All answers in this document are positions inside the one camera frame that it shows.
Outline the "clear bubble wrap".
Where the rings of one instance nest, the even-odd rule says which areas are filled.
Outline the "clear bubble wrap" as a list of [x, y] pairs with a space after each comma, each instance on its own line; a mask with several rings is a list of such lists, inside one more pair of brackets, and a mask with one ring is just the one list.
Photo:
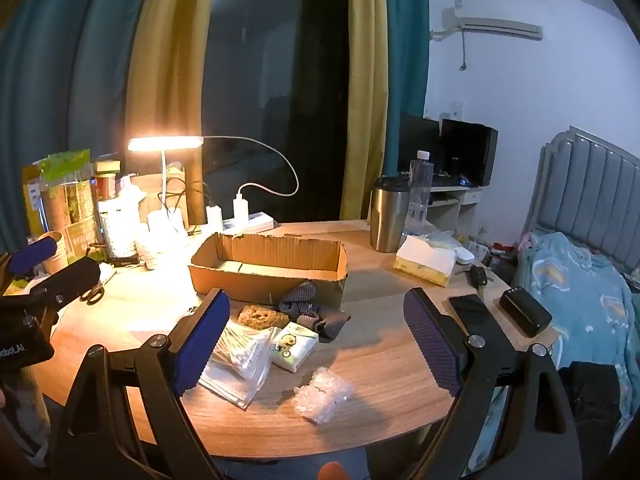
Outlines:
[[307, 385], [295, 389], [294, 412], [315, 425], [326, 424], [336, 408], [354, 394], [346, 379], [326, 367], [317, 368]]

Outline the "black smartphone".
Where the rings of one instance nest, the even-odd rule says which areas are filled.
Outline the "black smartphone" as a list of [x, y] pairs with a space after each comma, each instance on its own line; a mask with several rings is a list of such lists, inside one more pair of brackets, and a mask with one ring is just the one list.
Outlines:
[[465, 328], [470, 330], [474, 326], [480, 326], [491, 318], [486, 304], [477, 294], [454, 296], [448, 298], [451, 307]]

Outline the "green tissue packet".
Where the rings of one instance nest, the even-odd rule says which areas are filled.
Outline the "green tissue packet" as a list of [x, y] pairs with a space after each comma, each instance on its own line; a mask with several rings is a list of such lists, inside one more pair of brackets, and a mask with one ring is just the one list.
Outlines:
[[273, 339], [271, 362], [282, 370], [296, 373], [318, 342], [319, 336], [316, 332], [303, 325], [289, 322]]

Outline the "white desk lamp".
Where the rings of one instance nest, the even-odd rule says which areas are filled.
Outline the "white desk lamp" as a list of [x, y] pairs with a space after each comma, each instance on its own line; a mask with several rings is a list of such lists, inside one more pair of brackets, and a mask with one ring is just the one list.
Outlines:
[[[168, 238], [204, 226], [205, 195], [200, 159], [203, 144], [202, 136], [192, 134], [135, 136], [128, 141], [131, 153], [160, 155], [160, 192], [156, 196], [160, 208], [146, 214], [146, 224], [154, 236]], [[169, 174], [168, 153], [177, 153], [184, 162], [182, 178]]]

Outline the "blue patterned blanket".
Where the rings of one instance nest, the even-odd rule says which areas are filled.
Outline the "blue patterned blanket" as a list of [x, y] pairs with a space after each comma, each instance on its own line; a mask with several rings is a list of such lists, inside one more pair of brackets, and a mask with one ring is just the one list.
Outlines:
[[558, 332], [556, 368], [574, 362], [615, 367], [620, 385], [619, 441], [639, 409], [639, 315], [633, 294], [611, 261], [560, 232], [527, 233], [518, 246], [514, 283], [550, 312]]

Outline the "grey knitted sock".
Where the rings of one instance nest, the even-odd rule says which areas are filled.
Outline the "grey knitted sock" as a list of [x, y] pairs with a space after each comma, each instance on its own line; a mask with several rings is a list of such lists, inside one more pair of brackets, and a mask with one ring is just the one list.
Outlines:
[[291, 322], [312, 330], [321, 342], [328, 344], [341, 333], [350, 316], [341, 309], [320, 304], [316, 296], [316, 286], [303, 282], [280, 300], [278, 310]]

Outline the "bag of cotton swabs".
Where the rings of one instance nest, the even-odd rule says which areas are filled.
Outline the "bag of cotton swabs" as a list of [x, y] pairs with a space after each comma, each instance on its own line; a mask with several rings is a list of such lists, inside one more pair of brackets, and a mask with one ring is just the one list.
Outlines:
[[278, 333], [277, 327], [256, 330], [229, 321], [210, 359], [230, 368], [245, 380], [253, 380], [269, 367], [273, 338]]

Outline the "white wall air conditioner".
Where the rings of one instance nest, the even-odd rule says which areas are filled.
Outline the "white wall air conditioner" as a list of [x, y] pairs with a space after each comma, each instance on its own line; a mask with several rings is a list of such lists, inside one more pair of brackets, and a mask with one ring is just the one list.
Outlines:
[[430, 32], [431, 40], [441, 40], [457, 32], [477, 32], [478, 34], [511, 36], [535, 41], [544, 39], [544, 30], [539, 25], [503, 20], [502, 18], [460, 16], [454, 13], [454, 8], [442, 11], [442, 24], [445, 25], [444, 29]]

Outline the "grey padded headboard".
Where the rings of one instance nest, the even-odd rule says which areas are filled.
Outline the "grey padded headboard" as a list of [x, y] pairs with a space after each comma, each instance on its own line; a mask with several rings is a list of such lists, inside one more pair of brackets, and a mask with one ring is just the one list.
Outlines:
[[639, 211], [638, 157], [570, 127], [540, 151], [523, 230], [561, 232], [630, 273], [639, 267]]

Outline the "steel travel mug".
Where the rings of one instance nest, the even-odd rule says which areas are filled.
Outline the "steel travel mug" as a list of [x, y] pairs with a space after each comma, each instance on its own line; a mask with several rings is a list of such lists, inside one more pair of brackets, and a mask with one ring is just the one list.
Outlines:
[[409, 206], [409, 178], [380, 177], [371, 193], [370, 245], [377, 252], [396, 252]]

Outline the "brown cardboard box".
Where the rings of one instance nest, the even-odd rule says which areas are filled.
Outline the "brown cardboard box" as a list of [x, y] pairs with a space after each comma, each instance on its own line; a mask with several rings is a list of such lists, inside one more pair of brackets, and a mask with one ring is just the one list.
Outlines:
[[338, 308], [347, 280], [347, 255], [338, 240], [264, 234], [215, 233], [192, 256], [193, 288], [213, 288], [232, 300], [276, 306], [300, 284], [311, 282], [314, 300]]

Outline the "brown plush bear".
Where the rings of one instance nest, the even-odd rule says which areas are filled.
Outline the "brown plush bear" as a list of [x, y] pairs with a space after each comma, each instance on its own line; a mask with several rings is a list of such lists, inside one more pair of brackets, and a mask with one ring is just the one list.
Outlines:
[[285, 328], [290, 318], [285, 313], [260, 304], [248, 304], [240, 312], [238, 322], [254, 330], [268, 330], [271, 327]]

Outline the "yellow tissue box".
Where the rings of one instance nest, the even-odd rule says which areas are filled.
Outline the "yellow tissue box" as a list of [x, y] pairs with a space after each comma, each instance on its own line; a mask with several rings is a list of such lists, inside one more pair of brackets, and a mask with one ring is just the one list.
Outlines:
[[434, 248], [423, 238], [408, 236], [396, 252], [394, 269], [447, 287], [455, 264], [456, 253], [452, 249]]

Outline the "black scissors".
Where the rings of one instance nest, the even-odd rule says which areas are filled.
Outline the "black scissors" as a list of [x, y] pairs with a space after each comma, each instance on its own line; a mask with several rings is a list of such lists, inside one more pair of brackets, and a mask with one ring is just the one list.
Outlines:
[[86, 304], [88, 304], [88, 306], [93, 306], [94, 304], [97, 304], [104, 297], [104, 292], [105, 292], [104, 287], [101, 284], [97, 284], [92, 289], [89, 289], [86, 292], [84, 292], [79, 297], [79, 300], [81, 302], [85, 302]]

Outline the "black car key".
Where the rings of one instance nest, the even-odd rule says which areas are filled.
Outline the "black car key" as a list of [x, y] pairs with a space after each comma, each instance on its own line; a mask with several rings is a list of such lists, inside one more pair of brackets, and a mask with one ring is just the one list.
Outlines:
[[482, 266], [470, 266], [468, 274], [470, 283], [475, 288], [477, 296], [479, 296], [480, 299], [484, 299], [484, 291], [488, 284], [485, 269]]

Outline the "clear water bottle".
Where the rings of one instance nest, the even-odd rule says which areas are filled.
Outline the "clear water bottle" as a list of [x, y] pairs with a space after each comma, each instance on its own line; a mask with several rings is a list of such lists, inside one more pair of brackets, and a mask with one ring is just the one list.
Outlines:
[[404, 229], [406, 235], [419, 236], [425, 229], [433, 174], [431, 154], [428, 151], [417, 151], [409, 169], [409, 203]]

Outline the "yellow and teal curtain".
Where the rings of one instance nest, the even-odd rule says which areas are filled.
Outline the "yellow and teal curtain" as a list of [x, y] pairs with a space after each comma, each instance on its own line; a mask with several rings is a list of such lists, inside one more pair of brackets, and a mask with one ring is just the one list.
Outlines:
[[1, 0], [1, 247], [28, 237], [22, 171], [62, 152], [160, 169], [178, 203], [242, 194], [284, 222], [360, 219], [398, 163], [399, 118], [423, 108], [428, 0]]

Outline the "white computer desk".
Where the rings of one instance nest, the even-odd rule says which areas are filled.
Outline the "white computer desk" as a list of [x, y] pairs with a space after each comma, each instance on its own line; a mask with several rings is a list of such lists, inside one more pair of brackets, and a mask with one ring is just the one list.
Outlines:
[[441, 231], [470, 236], [475, 208], [483, 198], [484, 188], [436, 185], [431, 189], [427, 221]]

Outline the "black computer monitor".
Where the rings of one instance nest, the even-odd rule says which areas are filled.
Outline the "black computer monitor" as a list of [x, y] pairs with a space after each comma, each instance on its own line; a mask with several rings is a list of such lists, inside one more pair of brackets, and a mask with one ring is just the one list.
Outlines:
[[427, 151], [436, 186], [490, 185], [498, 143], [494, 128], [454, 119], [433, 120], [402, 113], [398, 171], [408, 174], [416, 152]]

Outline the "white power strip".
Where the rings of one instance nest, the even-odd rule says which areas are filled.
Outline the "white power strip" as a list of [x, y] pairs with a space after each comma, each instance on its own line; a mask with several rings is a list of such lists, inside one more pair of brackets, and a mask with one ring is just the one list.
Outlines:
[[250, 214], [247, 222], [237, 222], [235, 218], [231, 218], [224, 220], [222, 226], [224, 227], [222, 230], [224, 234], [240, 235], [271, 231], [276, 227], [276, 222], [269, 214], [261, 211]]

